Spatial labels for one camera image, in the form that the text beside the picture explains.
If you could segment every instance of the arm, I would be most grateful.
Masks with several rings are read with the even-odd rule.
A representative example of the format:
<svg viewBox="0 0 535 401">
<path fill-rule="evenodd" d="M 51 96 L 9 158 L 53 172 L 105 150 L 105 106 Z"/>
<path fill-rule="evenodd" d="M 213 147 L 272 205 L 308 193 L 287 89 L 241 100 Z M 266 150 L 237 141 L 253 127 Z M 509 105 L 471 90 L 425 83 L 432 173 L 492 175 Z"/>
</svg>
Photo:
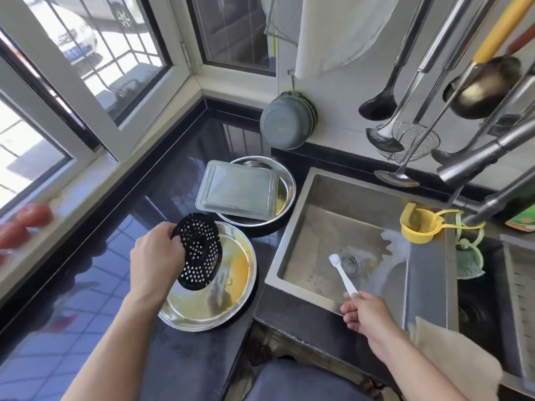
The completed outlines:
<svg viewBox="0 0 535 401">
<path fill-rule="evenodd" d="M 174 225 L 162 222 L 130 252 L 130 292 L 62 401 L 134 401 L 141 387 L 152 324 L 184 267 Z"/>
<path fill-rule="evenodd" d="M 342 305 L 349 329 L 368 338 L 409 401 L 468 401 L 458 388 L 398 328 L 384 300 L 359 291 Z"/>
</svg>

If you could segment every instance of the countertop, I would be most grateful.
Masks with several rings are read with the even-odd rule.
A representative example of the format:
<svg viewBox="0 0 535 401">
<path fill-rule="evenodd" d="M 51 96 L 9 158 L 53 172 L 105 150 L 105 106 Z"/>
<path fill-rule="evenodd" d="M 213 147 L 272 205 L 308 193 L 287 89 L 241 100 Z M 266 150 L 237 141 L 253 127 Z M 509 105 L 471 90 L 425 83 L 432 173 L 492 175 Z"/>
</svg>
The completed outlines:
<svg viewBox="0 0 535 401">
<path fill-rule="evenodd" d="M 366 170 L 371 162 L 356 170 L 350 159 L 334 164 L 329 151 L 317 159 L 308 144 L 295 152 L 271 149 L 258 132 L 258 112 L 247 111 L 248 119 L 231 115 L 234 108 L 221 112 L 217 102 L 200 104 L 209 109 L 193 110 L 191 126 L 178 124 L 0 310 L 0 399 L 63 396 L 128 293 L 135 240 L 161 221 L 178 222 L 196 211 L 208 161 L 271 156 L 289 168 L 298 190 L 312 166 L 376 182 Z M 448 195 L 434 186 L 412 192 L 441 201 Z M 220 399 L 253 320 L 396 388 L 366 339 L 341 317 L 264 284 L 287 215 L 268 228 L 243 229 L 256 252 L 258 280 L 235 318 L 206 332 L 175 330 L 157 319 L 141 400 Z"/>
</svg>

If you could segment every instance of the white cloth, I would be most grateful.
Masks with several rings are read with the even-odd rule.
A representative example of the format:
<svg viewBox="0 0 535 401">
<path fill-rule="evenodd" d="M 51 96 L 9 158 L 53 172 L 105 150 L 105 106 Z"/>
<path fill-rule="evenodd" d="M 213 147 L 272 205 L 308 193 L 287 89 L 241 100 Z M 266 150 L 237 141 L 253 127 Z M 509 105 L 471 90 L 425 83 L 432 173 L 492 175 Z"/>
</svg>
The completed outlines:
<svg viewBox="0 0 535 401">
<path fill-rule="evenodd" d="M 295 77 L 344 66 L 365 53 L 398 0 L 303 0 Z"/>
<path fill-rule="evenodd" d="M 500 362 L 466 336 L 416 317 L 409 324 L 411 342 L 470 401 L 498 401 L 503 376 Z"/>
</svg>

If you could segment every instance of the tomato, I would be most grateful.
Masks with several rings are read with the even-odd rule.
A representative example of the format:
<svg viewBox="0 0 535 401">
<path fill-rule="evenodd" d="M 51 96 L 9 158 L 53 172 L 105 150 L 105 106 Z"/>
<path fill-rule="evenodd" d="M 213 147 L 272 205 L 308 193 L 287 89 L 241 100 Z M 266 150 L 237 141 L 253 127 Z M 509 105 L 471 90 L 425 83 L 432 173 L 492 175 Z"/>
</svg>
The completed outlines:
<svg viewBox="0 0 535 401">
<path fill-rule="evenodd" d="M 26 204 L 15 219 L 24 227 L 41 228 L 52 222 L 54 214 L 47 204 Z"/>
<path fill-rule="evenodd" d="M 18 222 L 0 224 L 0 249 L 15 249 L 21 247 L 30 233 Z"/>
</svg>

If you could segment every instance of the gray pants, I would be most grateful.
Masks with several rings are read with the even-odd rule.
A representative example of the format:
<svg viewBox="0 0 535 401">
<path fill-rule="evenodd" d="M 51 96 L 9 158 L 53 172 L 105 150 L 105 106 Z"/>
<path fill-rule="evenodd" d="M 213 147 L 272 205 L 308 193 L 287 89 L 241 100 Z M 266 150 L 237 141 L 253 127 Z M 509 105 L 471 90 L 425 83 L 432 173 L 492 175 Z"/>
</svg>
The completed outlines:
<svg viewBox="0 0 535 401">
<path fill-rule="evenodd" d="M 272 360 L 244 401 L 370 401 L 351 381 L 291 360 Z"/>
</svg>

